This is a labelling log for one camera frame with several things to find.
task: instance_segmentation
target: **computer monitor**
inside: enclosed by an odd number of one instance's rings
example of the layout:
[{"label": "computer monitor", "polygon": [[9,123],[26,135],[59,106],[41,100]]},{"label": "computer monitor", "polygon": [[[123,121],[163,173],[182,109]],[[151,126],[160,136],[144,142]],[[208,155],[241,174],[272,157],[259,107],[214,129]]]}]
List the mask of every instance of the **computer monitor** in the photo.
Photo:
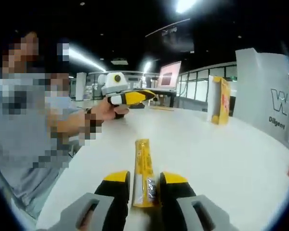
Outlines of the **computer monitor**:
[{"label": "computer monitor", "polygon": [[176,90],[180,68],[181,62],[163,66],[160,70],[157,88]]}]

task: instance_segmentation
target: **desk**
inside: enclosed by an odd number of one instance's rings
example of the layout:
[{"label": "desk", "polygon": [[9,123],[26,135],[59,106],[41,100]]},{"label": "desk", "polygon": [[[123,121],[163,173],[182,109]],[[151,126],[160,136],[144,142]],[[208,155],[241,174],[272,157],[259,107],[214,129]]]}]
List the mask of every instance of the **desk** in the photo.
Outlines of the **desk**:
[{"label": "desk", "polygon": [[51,191],[37,222],[49,228],[61,211],[84,193],[94,193],[109,173],[129,170],[131,193],[126,231],[142,231],[150,221],[132,211],[135,140],[150,139],[156,176],[168,171],[188,179],[230,215],[241,231],[262,230],[289,189],[289,150],[236,119],[227,126],[206,122],[206,113],[183,109],[131,110],[122,120],[105,122],[96,140],[88,141]]}]

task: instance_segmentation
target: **yellow snack package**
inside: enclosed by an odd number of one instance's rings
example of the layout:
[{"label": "yellow snack package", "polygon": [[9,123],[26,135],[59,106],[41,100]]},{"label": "yellow snack package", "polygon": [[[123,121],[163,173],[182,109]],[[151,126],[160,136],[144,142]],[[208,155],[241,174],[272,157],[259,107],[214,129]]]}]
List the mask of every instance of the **yellow snack package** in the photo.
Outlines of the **yellow snack package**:
[{"label": "yellow snack package", "polygon": [[230,85],[223,77],[209,76],[208,121],[214,124],[228,123],[230,92]]},{"label": "yellow snack package", "polygon": [[156,182],[152,169],[149,139],[136,141],[133,206],[153,207],[157,201]]}]

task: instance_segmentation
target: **ceiling light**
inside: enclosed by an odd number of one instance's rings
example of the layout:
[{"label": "ceiling light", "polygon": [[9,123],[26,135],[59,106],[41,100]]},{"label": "ceiling light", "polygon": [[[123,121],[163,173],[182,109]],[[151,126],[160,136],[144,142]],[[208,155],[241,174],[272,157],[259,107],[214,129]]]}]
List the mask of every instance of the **ceiling light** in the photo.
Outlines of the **ceiling light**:
[{"label": "ceiling light", "polygon": [[84,62],[86,64],[94,66],[94,67],[96,67],[97,69],[99,69],[99,70],[101,70],[103,72],[106,72],[106,70],[104,68],[102,68],[98,64],[94,63],[92,60],[84,57],[82,54],[76,52],[75,50],[73,50],[71,48],[68,49],[68,55],[69,55],[70,58],[77,59],[77,60],[82,61],[82,62]]},{"label": "ceiling light", "polygon": [[144,74],[147,73],[150,68],[151,68],[152,63],[151,62],[146,62],[146,64],[144,65]]},{"label": "ceiling light", "polygon": [[184,13],[190,9],[198,0],[179,0],[177,5],[177,13]]}]

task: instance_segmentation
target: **ceiling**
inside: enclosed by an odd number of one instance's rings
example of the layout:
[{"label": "ceiling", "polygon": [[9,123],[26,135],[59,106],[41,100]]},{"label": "ceiling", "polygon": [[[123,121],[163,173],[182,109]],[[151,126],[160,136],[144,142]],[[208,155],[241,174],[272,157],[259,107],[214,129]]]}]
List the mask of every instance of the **ceiling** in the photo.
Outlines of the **ceiling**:
[{"label": "ceiling", "polygon": [[[183,14],[175,12],[177,0],[81,2],[17,1],[8,9],[0,6],[0,52],[4,43],[34,30],[41,40],[69,41],[106,70],[142,71],[145,61],[156,60],[152,72],[175,61],[182,61],[182,71],[187,71],[235,61],[235,50],[243,48],[284,53],[282,42],[289,41],[289,6],[273,1],[199,0]],[[154,37],[147,34],[188,18],[195,53],[152,52]],[[115,58],[129,65],[113,65]],[[70,62],[72,75],[93,71],[98,70]]]}]

